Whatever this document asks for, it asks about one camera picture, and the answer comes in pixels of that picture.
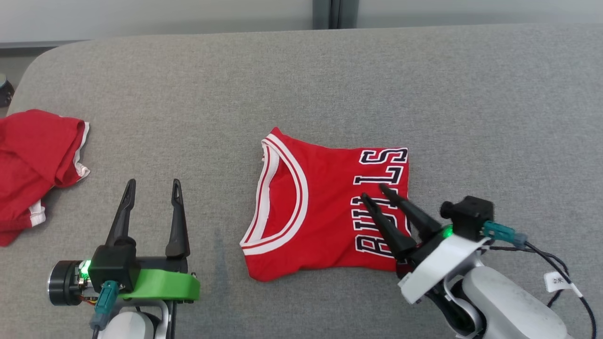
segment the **gray fabric surface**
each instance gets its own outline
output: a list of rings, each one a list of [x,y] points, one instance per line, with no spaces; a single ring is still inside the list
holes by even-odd
[[[179,338],[452,338],[430,302],[404,301],[392,273],[248,277],[238,242],[275,125],[328,147],[409,147],[414,202],[436,215],[467,194],[494,201],[498,221],[566,261],[600,317],[602,55],[602,25],[126,37],[46,52],[10,112],[89,121],[92,173],[49,193],[48,221],[0,249],[2,336],[89,337],[92,307],[51,306],[46,278],[58,260],[92,256],[134,177],[140,255],[163,253],[171,182],[182,181],[202,297],[179,307]],[[549,298],[544,260],[485,261]],[[590,335],[571,293],[555,310],[576,339]]]

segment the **red jersey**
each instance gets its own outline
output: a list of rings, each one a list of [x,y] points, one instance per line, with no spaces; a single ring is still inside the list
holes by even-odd
[[[253,279],[327,267],[396,270],[360,195],[382,197],[379,184],[386,183],[407,198],[407,148],[326,148],[278,128],[262,148],[256,212],[240,243]],[[404,214],[385,197],[374,200],[410,236]]]

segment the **green led light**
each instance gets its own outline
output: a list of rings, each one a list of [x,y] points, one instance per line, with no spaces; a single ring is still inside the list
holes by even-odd
[[[84,266],[82,266],[82,268],[80,270],[80,274],[81,274],[82,278],[88,277],[88,267],[90,267],[90,261],[86,260],[84,262]]]
[[[444,237],[444,239],[448,238],[449,236],[451,236],[454,232],[452,231],[452,225],[448,225],[444,228],[444,230],[442,231],[442,236]]]

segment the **robotic arm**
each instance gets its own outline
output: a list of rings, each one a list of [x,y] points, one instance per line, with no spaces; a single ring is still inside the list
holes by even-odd
[[[496,239],[506,240],[519,248],[529,246],[541,254],[526,241],[525,235],[493,222],[491,202],[471,196],[457,204],[445,202],[440,214],[451,219],[452,225],[442,227],[387,186],[381,184],[380,189],[415,225],[422,241],[417,245],[412,238],[404,236],[383,216],[375,200],[367,194],[362,195],[363,203],[396,261],[409,264],[413,269],[407,274],[402,270],[398,272],[401,278],[398,286],[408,303],[417,303],[423,296],[431,299],[457,338],[572,338],[553,310],[482,263],[484,248]],[[586,301],[583,303],[591,316],[595,338],[594,316]]]
[[[59,261],[48,278],[48,296],[53,305],[93,305],[93,338],[174,339],[177,305],[198,300],[200,289],[195,274],[188,274],[191,251],[182,188],[174,179],[165,257],[136,256],[136,242],[128,236],[135,195],[136,181],[131,179],[105,244],[91,260]],[[142,312],[141,306],[158,308],[161,318]],[[125,307],[136,311],[123,311]]]

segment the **floor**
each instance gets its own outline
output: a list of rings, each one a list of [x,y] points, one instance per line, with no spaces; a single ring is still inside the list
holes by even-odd
[[[6,74],[7,79],[15,88],[21,82],[23,73],[38,55],[50,48],[14,48],[0,49],[0,73]],[[8,107],[0,108],[0,118],[6,116]]]

